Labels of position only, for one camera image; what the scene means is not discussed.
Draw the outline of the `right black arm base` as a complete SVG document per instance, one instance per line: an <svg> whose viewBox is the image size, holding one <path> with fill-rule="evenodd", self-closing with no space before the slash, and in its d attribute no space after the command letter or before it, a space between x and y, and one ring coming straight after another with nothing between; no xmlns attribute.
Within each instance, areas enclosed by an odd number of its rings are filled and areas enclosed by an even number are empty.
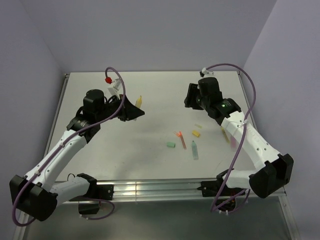
<svg viewBox="0 0 320 240"><path fill-rule="evenodd" d="M223 180L208 180L201 181L200 186L197 188L198 191L201 191L202 197L215 197L220 189ZM242 188L229 188L225 186L220 194L221 197L232 197L235 194L238 194L242 191ZM236 200L233 199L221 206L219 210L225 211L233 211L236 208Z"/></svg>

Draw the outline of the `yellow highlighter pen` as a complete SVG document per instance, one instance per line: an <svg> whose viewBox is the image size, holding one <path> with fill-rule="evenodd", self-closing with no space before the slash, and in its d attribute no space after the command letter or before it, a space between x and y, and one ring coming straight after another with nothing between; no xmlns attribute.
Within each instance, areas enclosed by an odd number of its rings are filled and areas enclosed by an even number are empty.
<svg viewBox="0 0 320 240"><path fill-rule="evenodd" d="M140 95L139 98L135 102L135 106L140 109L142 105L142 96Z"/></svg>

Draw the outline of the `green highlighter pen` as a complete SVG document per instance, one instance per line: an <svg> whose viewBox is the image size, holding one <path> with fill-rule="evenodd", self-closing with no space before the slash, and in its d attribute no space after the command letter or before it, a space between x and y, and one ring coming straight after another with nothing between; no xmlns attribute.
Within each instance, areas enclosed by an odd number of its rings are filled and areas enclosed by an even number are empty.
<svg viewBox="0 0 320 240"><path fill-rule="evenodd" d="M198 160L199 159L198 148L194 140L191 143L191 150L192 150L193 159Z"/></svg>

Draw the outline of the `yellow pen cap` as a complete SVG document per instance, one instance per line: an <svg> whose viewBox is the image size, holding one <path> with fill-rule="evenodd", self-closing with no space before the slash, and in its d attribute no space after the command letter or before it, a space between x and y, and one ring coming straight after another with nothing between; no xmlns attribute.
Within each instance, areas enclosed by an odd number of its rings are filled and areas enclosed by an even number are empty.
<svg viewBox="0 0 320 240"><path fill-rule="evenodd" d="M198 131L196 131L196 130L193 130L192 131L192 134L195 136L195 137L199 137L201 134L198 132Z"/></svg>

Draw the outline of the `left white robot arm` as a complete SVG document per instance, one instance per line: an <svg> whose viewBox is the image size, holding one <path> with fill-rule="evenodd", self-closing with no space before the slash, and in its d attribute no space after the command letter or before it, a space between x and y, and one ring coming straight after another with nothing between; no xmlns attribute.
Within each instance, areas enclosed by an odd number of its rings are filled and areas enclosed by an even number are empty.
<svg viewBox="0 0 320 240"><path fill-rule="evenodd" d="M22 226L16 218L17 210L42 222L66 201L74 198L94 200L99 190L94 177L80 173L71 180L56 184L57 177L71 159L92 140L102 123L114 118L123 122L131 121L144 114L124 94L113 95L107 100L103 91L89 90L83 98L83 105L51 151L24 176L15 175L10 180L14 223Z"/></svg>

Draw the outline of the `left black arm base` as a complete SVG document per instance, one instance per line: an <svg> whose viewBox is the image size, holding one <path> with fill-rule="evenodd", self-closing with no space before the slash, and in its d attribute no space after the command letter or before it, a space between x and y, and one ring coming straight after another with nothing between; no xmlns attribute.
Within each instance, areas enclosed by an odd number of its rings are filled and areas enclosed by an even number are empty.
<svg viewBox="0 0 320 240"><path fill-rule="evenodd" d="M112 206L111 212L106 216L108 217L113 213L115 205L111 202L113 199L114 185L104 184L97 185L94 193L84 196L79 196L80 201L91 201L94 203L79 203L78 212L82 217L89 215L96 215L101 209L102 203L108 203Z"/></svg>

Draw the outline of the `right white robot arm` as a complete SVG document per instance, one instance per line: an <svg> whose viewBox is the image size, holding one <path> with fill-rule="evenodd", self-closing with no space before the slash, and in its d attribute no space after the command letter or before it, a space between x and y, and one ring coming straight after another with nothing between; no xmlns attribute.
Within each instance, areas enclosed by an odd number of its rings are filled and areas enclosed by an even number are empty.
<svg viewBox="0 0 320 240"><path fill-rule="evenodd" d="M237 194L243 189L253 191L264 199L289 183L294 160L282 155L257 132L240 106L231 98L223 98L215 77L204 77L190 83L184 100L187 108L205 110L228 134L238 142L252 161L254 170L225 170L215 181L202 184L203 196Z"/></svg>

